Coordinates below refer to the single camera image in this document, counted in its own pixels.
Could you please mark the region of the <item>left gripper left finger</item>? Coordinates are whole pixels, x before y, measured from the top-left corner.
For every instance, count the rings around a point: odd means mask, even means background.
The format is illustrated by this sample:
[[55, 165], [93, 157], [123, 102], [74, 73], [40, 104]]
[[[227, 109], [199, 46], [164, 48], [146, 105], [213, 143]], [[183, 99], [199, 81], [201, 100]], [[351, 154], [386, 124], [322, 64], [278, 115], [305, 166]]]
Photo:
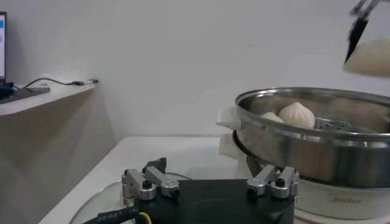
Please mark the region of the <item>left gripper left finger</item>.
[[130, 206], [135, 200], [153, 201], [157, 197], [178, 199], [180, 186], [166, 174], [166, 158], [149, 161], [141, 171], [126, 169], [121, 176], [122, 203]]

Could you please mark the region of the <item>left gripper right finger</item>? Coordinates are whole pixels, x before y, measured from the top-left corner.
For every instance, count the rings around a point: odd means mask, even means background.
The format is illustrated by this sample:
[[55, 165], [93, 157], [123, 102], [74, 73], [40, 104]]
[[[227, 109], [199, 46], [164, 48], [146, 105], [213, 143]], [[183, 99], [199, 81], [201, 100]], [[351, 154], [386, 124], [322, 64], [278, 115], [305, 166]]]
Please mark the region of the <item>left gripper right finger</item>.
[[249, 156], [246, 164], [251, 174], [246, 182], [249, 200], [289, 200], [297, 197], [300, 174], [295, 168], [280, 168]]

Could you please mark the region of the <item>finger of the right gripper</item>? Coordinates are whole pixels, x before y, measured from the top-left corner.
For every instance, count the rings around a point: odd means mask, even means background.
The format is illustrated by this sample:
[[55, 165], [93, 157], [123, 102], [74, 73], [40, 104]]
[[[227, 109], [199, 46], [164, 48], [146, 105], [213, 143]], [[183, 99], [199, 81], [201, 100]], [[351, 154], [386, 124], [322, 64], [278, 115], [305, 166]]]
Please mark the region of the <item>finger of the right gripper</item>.
[[381, 2], [381, 0], [371, 0], [366, 7], [368, 0], [359, 0], [358, 3], [351, 9], [350, 16], [356, 18], [355, 22], [351, 26], [351, 30], [348, 36], [348, 49], [344, 63], [346, 64], [355, 51], [360, 38], [362, 37], [366, 26], [369, 22], [369, 16], [376, 6]]

